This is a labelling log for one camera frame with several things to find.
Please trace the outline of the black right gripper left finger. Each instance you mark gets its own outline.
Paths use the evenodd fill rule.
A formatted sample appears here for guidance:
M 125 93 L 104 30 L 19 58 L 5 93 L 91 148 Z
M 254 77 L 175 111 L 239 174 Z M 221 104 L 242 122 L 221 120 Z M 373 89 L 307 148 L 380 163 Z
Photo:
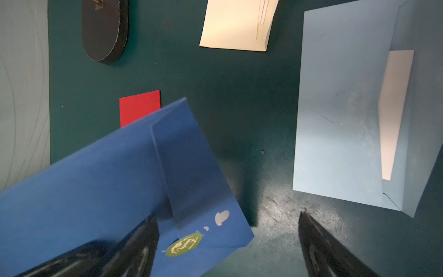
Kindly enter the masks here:
M 148 277 L 159 242 L 153 215 L 145 218 L 93 267 L 95 277 Z

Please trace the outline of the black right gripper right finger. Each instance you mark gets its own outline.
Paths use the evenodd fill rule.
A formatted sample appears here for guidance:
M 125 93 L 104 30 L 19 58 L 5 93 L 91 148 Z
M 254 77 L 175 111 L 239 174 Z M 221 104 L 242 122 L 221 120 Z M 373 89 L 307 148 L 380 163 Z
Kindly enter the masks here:
M 306 210 L 300 213 L 298 234 L 310 277 L 377 277 Z

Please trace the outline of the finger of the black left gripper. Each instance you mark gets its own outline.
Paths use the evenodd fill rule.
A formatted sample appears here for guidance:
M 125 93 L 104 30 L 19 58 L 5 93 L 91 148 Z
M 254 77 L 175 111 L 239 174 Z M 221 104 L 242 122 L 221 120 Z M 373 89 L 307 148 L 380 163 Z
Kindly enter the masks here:
M 17 277 L 80 277 L 97 264 L 111 246 L 109 241 L 91 241 L 22 272 Z

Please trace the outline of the blue envelope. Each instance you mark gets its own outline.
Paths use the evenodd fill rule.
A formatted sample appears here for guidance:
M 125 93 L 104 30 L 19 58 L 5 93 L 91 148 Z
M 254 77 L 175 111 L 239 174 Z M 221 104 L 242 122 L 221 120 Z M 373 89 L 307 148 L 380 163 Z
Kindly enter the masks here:
M 199 277 L 254 234 L 186 99 L 1 192 L 1 275 L 159 225 L 154 277 Z

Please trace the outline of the light teal envelope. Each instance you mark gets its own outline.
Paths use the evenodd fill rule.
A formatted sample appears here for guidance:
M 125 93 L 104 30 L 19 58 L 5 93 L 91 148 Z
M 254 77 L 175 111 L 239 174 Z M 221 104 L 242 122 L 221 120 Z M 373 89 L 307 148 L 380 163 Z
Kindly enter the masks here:
M 304 13 L 293 188 L 413 217 L 443 145 L 443 3 Z

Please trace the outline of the red envelope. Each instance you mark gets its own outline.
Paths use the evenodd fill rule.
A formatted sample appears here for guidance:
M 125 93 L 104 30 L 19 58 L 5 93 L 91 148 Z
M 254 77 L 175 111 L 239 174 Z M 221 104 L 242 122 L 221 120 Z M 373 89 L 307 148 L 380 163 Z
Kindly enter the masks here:
M 160 91 L 119 98 L 120 127 L 123 128 L 161 109 Z

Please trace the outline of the cream yellow envelope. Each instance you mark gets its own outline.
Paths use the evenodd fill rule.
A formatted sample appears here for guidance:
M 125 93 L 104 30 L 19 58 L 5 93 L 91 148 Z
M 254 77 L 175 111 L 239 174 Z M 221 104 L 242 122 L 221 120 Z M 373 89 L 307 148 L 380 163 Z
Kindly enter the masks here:
M 200 46 L 265 52 L 278 0 L 210 0 Z

